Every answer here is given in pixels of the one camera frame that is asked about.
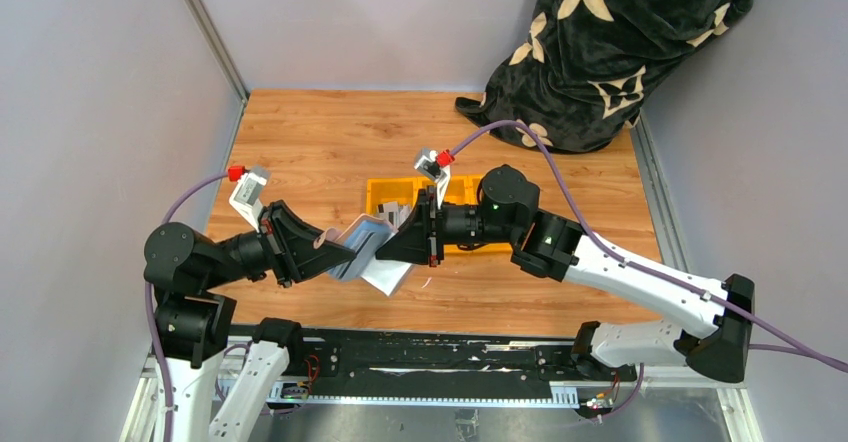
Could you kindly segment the beige leather card holder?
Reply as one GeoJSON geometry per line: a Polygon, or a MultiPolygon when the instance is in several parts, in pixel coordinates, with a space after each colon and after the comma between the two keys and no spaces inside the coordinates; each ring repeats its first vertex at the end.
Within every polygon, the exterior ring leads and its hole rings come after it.
{"type": "Polygon", "coordinates": [[[344,230],[330,228],[314,241],[314,248],[328,247],[331,242],[351,249],[352,261],[331,268],[327,274],[340,282],[362,279],[378,291],[391,297],[412,271],[412,265],[394,260],[378,260],[376,251],[397,232],[390,222],[361,214],[344,230]]]}

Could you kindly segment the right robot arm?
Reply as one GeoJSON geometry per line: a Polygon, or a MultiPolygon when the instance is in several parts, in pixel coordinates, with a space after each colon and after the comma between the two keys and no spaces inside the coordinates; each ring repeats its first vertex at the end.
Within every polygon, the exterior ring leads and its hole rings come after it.
{"type": "Polygon", "coordinates": [[[540,209],[539,187],[509,165],[487,172],[478,194],[475,204],[439,203],[435,189],[420,189],[377,259],[436,267],[448,245],[506,243],[525,273],[592,287],[659,314],[646,323],[582,324],[571,349],[576,366],[688,367],[714,381],[744,381],[753,324],[737,311],[753,307],[752,280],[701,277],[618,248],[540,209]]]}

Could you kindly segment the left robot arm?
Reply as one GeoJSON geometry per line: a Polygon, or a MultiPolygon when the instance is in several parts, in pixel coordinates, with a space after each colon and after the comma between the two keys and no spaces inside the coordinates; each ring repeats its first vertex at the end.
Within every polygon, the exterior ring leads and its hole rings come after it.
{"type": "Polygon", "coordinates": [[[314,376],[318,360],[300,323],[268,317],[254,329],[242,368],[218,410],[213,398],[229,346],[234,299],[214,289],[274,275],[290,287],[355,259],[282,201],[258,212],[254,230],[216,242],[179,222],[156,228],[144,246],[143,277],[153,288],[153,342],[161,412],[157,441],[246,441],[277,379],[314,376]]]}

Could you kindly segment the silver cards in bin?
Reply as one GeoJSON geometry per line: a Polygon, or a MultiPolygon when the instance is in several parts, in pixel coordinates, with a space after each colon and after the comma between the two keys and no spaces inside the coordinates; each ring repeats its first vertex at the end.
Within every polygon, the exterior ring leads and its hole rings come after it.
{"type": "Polygon", "coordinates": [[[377,205],[376,217],[390,224],[395,230],[399,229],[411,214],[411,206],[397,201],[377,205]]]}

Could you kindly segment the yellow bin with silver cards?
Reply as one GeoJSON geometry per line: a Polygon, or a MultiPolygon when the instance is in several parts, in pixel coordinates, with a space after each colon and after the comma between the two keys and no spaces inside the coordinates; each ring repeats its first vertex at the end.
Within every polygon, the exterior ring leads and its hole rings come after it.
{"type": "Polygon", "coordinates": [[[364,212],[398,227],[415,205],[417,178],[371,178],[366,182],[364,212]]]}

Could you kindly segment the yellow bin with black card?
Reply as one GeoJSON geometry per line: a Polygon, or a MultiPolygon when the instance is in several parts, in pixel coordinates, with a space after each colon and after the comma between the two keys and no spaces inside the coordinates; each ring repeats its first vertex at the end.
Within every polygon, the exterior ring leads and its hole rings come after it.
{"type": "MultiPolygon", "coordinates": [[[[462,205],[462,204],[475,204],[476,205],[478,203],[477,202],[478,199],[477,199],[477,195],[476,195],[477,194],[476,188],[477,188],[478,183],[479,183],[479,177],[478,176],[471,176],[471,175],[452,176],[452,178],[451,178],[451,180],[448,184],[448,188],[447,188],[447,192],[446,192],[446,196],[445,196],[445,202],[446,203],[449,202],[449,203],[456,204],[456,205],[462,205]]],[[[432,181],[430,181],[426,177],[418,177],[416,179],[414,188],[417,191],[418,189],[426,189],[427,187],[432,186],[432,185],[433,185],[432,181]]],[[[459,248],[457,248],[456,245],[448,245],[448,244],[445,245],[445,254],[446,255],[447,254],[459,254],[460,252],[462,252],[462,251],[459,248]]]]}

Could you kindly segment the black floral blanket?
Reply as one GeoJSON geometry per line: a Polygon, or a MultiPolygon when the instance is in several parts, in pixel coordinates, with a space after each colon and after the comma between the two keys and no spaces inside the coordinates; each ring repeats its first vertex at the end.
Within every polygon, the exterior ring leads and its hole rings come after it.
{"type": "Polygon", "coordinates": [[[536,0],[525,39],[456,111],[511,145],[582,154],[635,126],[646,99],[753,0],[536,0]]]}

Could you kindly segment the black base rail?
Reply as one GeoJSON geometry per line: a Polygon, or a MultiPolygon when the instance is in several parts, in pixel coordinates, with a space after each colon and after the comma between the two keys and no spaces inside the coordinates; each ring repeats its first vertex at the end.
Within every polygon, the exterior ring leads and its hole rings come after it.
{"type": "Polygon", "coordinates": [[[304,328],[267,318],[235,325],[235,345],[286,342],[293,359],[273,379],[273,409],[300,404],[577,407],[568,387],[630,383],[638,366],[589,354],[598,325],[574,339],[304,328]]]}

